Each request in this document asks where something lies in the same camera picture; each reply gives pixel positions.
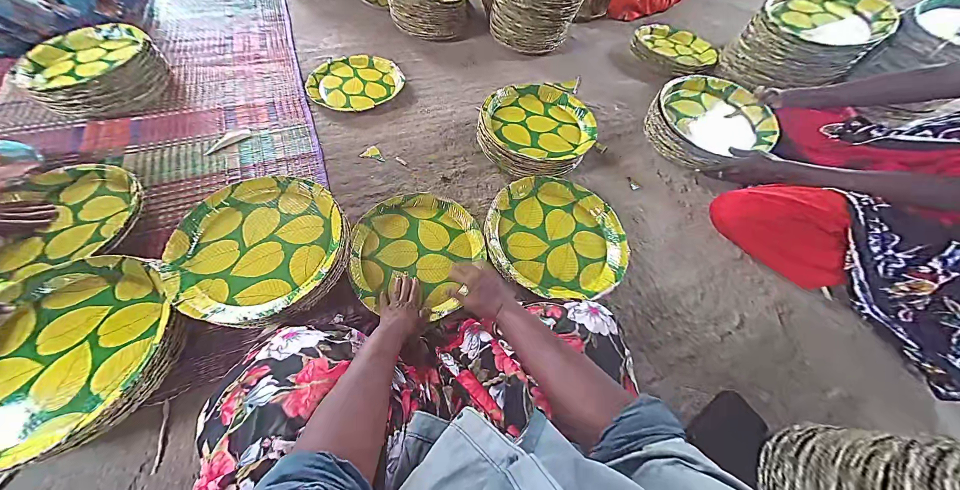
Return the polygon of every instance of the dirt floor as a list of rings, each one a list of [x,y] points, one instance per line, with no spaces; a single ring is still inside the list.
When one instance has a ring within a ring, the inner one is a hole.
[[[656,19],[720,44],[762,1],[686,0]],[[684,420],[731,388],[774,428],[817,421],[960,434],[960,412],[935,401],[854,312],[795,287],[714,231],[708,204],[730,187],[667,162],[643,137],[642,117],[665,79],[631,61],[637,23],[576,25],[558,52],[528,57],[480,26],[468,39],[432,43],[402,34],[387,13],[359,0],[290,3],[304,72],[327,56],[366,52],[396,61],[409,79],[371,112],[314,111],[331,190],[351,218],[416,190],[455,198],[482,218],[508,178],[474,141],[475,108],[508,84],[582,76],[578,96],[593,107],[608,151],[591,152],[570,178],[609,201],[629,234],[630,269],[606,303],[626,330],[643,390]],[[409,166],[357,157],[373,144]],[[641,189],[631,190],[628,176]],[[21,471],[8,488],[188,488],[198,470],[196,416],[208,394],[210,386],[201,387],[173,402],[157,474],[150,468],[161,410],[149,407],[94,443]]]

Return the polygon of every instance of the floral fabric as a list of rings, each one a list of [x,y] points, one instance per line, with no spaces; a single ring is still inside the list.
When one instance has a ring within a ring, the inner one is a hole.
[[[630,352],[613,314],[595,302],[528,304],[573,349],[586,354],[634,395]],[[518,436],[534,409],[550,407],[493,324],[465,319],[425,336],[426,360],[397,364],[390,394],[386,477],[396,467],[402,433],[418,410],[452,420],[466,406]],[[306,421],[366,340],[339,324],[282,328],[252,349],[200,410],[200,473],[194,490],[253,490],[293,448]]]

